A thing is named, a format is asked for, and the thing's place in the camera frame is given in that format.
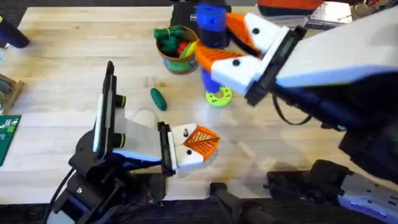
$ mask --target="black cable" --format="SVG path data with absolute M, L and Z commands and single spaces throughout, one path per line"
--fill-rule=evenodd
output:
M 63 180 L 61 181 L 61 184 L 58 186 L 58 188 L 56 189 L 55 193 L 52 195 L 50 204 L 48 205 L 48 207 L 45 210 L 44 213 L 44 217 L 43 217 L 43 221 L 42 224 L 46 224 L 47 223 L 47 219 L 49 218 L 50 212 L 52 210 L 52 207 L 54 206 L 54 202 L 55 199 L 57 199 L 58 194 L 60 193 L 62 187 L 65 185 L 66 181 L 69 179 L 69 177 L 72 175 L 73 171 L 75 171 L 74 168 L 71 168 L 69 173 L 63 178 Z
M 275 95 L 272 96 L 272 102 L 274 103 L 275 110 L 276 110 L 276 112 L 278 113 L 279 117 L 280 117 L 283 121 L 285 121 L 286 123 L 288 123 L 288 124 L 290 124 L 290 125 L 303 125 L 303 124 L 308 123 L 308 122 L 311 120 L 311 118 L 312 118 L 311 115 L 309 115 L 309 116 L 307 116 L 303 121 L 301 121 L 301 122 L 299 122 L 299 123 L 291 123 L 290 121 L 288 121 L 288 120 L 285 118 L 284 114 L 282 113 L 282 110 L 280 109 L 280 106 L 279 106 L 279 104 L 278 104 L 278 98 L 276 98 Z

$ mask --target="orange object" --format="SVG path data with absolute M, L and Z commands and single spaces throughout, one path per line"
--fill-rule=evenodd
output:
M 211 72 L 211 66 L 216 60 L 240 56 L 243 56 L 243 54 L 232 52 L 229 50 L 211 49 L 201 44 L 199 40 L 195 48 L 195 59 L 198 64 L 201 65 L 203 69 L 205 69 L 206 72 Z
M 187 42 L 181 42 L 181 43 L 178 45 L 178 47 L 177 47 L 177 53 L 178 53 L 178 55 L 180 55 L 181 52 L 183 52 L 184 49 L 185 49 L 187 46 L 188 46 L 188 43 L 187 43 Z
M 201 154 L 205 160 L 216 150 L 219 141 L 216 133 L 198 125 L 183 144 Z
M 285 9 L 315 10 L 322 2 L 323 0 L 258 0 L 258 5 Z
M 243 15 L 227 13 L 226 26 L 244 44 L 256 49 L 254 47 L 253 41 L 250 38 L 250 35 L 248 34 L 246 25 L 244 24 L 244 16 Z

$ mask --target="green circuit board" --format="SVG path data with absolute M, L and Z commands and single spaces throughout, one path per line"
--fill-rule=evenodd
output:
M 17 131 L 19 120 L 21 120 L 20 115 L 0 116 L 0 166 L 6 158 L 14 133 Z

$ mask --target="green vegetable toy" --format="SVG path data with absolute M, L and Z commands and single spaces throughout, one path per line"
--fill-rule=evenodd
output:
M 164 100 L 162 94 L 156 88 L 150 89 L 150 96 L 152 97 L 156 107 L 161 111 L 165 111 L 167 109 L 167 103 Z

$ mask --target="wooden workbench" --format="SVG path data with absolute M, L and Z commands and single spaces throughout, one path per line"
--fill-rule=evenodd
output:
M 226 108 L 209 106 L 199 72 L 173 75 L 157 53 L 153 29 L 167 27 L 171 13 L 171 7 L 28 8 L 19 27 L 31 45 L 9 47 L 0 64 L 0 73 L 26 82 L 11 111 L 22 120 L 0 167 L 0 204 L 50 200 L 77 141 L 93 127 L 108 60 L 116 67 L 119 94 L 127 96 L 128 116 L 146 106 L 166 123 L 195 122 L 221 137 L 216 155 L 202 167 L 169 178 L 166 199 L 206 198 L 212 181 L 227 182 L 239 197 L 265 197 L 267 171 L 309 169 L 317 159 L 364 173 L 338 149 L 343 133 L 323 130 L 318 121 L 289 126 L 269 97 L 255 108 L 238 94 Z M 166 112 L 153 104 L 152 87 L 164 94 Z M 289 119 L 305 117 L 282 109 Z

